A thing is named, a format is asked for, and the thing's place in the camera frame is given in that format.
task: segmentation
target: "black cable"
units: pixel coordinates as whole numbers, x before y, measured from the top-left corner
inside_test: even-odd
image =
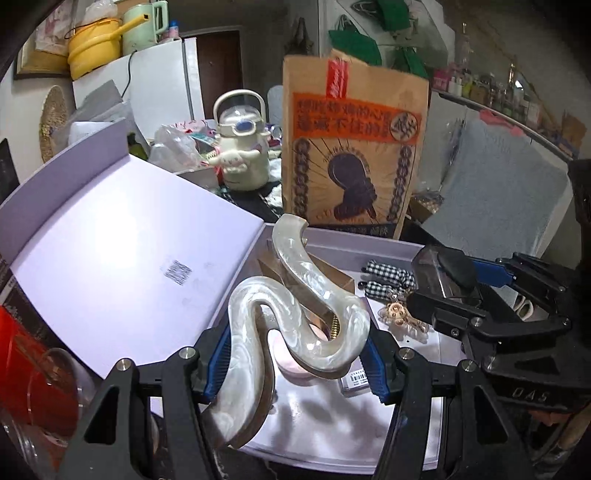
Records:
[[[134,50],[131,55],[129,56],[129,62],[127,62],[127,75],[129,80],[127,81],[127,85],[125,86],[125,90],[123,90],[123,94],[121,94],[121,98],[123,98],[127,92],[127,89],[129,88],[129,85],[131,85],[131,59],[134,57],[134,55],[137,53],[137,50]]]

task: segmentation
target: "gold spring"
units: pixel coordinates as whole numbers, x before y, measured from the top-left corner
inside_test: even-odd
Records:
[[[334,340],[340,332],[340,322],[336,315],[333,315],[333,323],[330,327],[330,339]]]

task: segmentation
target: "white kettle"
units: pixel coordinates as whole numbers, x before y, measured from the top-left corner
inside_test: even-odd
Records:
[[[233,106],[218,116],[222,102],[238,95],[252,95],[259,100],[261,110],[248,105]],[[217,157],[210,165],[222,168],[224,183],[230,190],[249,192],[269,181],[269,138],[265,126],[267,111],[262,97],[251,90],[225,93],[213,106],[217,123]]]

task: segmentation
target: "orange label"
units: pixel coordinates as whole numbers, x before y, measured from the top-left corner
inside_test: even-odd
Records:
[[[294,94],[294,138],[350,138],[415,145],[421,116],[359,100]]]

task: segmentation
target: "plaid bow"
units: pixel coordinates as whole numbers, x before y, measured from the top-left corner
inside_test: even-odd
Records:
[[[377,263],[375,260],[370,260],[364,269],[365,273],[370,273],[378,278],[390,282],[395,287],[403,290],[416,290],[417,283],[414,275],[402,268],[393,267],[384,263]]]
[[[398,295],[404,294],[404,290],[391,285],[370,281],[364,287],[365,296],[371,300],[391,302],[396,301]]]

